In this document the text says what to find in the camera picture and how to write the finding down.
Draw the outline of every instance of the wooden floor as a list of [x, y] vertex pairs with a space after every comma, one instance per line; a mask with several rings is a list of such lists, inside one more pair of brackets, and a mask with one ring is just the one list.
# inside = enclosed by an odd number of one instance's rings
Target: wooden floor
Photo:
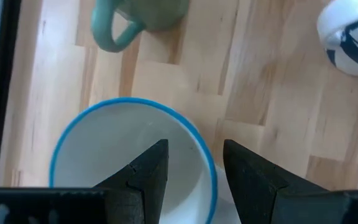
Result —
[[22, 2], [0, 185], [47, 185], [80, 111], [138, 96], [190, 118], [219, 165], [228, 138], [328, 189], [358, 188], [358, 78], [319, 44], [328, 0], [191, 0], [181, 24], [119, 54], [92, 38], [94, 0]]

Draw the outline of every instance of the ceramic mug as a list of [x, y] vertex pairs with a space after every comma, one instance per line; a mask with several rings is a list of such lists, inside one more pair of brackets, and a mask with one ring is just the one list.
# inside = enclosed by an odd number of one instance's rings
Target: ceramic mug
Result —
[[[92, 33], [99, 47], [108, 52], [124, 50], [144, 29], [167, 29], [179, 21], [188, 10], [189, 0], [96, 0], [92, 14]], [[112, 20], [117, 11], [130, 21], [114, 40]]]
[[52, 156], [50, 187], [93, 187], [160, 139], [168, 139], [168, 181], [160, 223], [211, 223], [217, 175], [206, 143], [182, 115], [140, 98], [102, 101], [64, 130]]
[[358, 75], [358, 0], [332, 1], [319, 15], [317, 28], [330, 61]]

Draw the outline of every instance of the green mug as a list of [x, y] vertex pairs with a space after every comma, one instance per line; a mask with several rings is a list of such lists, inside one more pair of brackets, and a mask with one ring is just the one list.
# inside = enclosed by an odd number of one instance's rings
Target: green mug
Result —
[[[189, 0], [96, 0], [92, 14], [93, 38], [108, 52], [124, 50], [142, 30], [163, 30], [178, 22], [188, 10]], [[114, 40], [112, 20], [117, 11], [130, 21]]]

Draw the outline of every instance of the mug handle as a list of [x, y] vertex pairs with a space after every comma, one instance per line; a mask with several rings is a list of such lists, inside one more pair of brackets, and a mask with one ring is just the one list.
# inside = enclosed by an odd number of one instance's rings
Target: mug handle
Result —
[[342, 31], [358, 21], [358, 0], [334, 0], [317, 20], [320, 42], [327, 49], [340, 47]]
[[145, 29], [140, 22], [131, 22], [122, 34], [114, 40], [112, 37], [112, 22], [114, 12], [123, 0], [96, 0], [92, 13], [92, 34], [99, 47], [108, 52], [124, 50]]

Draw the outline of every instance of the white bowl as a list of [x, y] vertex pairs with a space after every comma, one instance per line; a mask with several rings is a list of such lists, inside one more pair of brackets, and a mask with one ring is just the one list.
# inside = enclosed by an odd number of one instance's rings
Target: white bowl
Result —
[[50, 187], [93, 187], [168, 139], [168, 181], [160, 223], [210, 223], [217, 178], [197, 129], [173, 109], [140, 98], [102, 101], [79, 114], [60, 137]]

